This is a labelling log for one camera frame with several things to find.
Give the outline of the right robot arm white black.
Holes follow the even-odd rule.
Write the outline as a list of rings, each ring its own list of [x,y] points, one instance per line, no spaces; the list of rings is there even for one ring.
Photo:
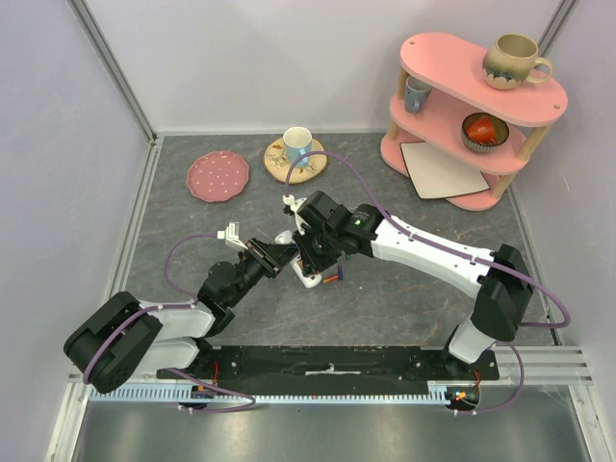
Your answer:
[[[293,239],[305,275],[328,270],[343,255],[361,254],[427,273],[474,300],[470,317],[454,329],[441,354],[447,376],[465,377],[484,350],[515,339],[533,294],[525,281],[526,263],[515,247],[466,247],[397,217],[385,218],[370,204],[350,211],[324,192],[300,199],[286,195],[283,202],[295,218]]]

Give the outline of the white remote control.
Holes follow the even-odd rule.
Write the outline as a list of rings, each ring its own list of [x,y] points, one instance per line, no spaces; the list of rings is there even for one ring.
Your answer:
[[[293,244],[293,232],[291,230],[285,230],[278,234],[274,241],[277,244]],[[318,286],[322,281],[320,273],[306,275],[302,269],[302,260],[299,253],[291,260],[290,266],[294,270],[298,279],[302,282],[305,288],[312,289]]]

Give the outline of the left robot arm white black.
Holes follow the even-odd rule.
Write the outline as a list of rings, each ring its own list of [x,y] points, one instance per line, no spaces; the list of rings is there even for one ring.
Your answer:
[[[64,342],[64,355],[86,384],[108,394],[139,369],[180,369],[203,377],[211,355],[198,345],[234,319],[235,307],[263,278],[274,278],[298,254],[297,245],[251,239],[238,261],[211,266],[199,291],[186,302],[147,303],[124,291],[113,295]]]

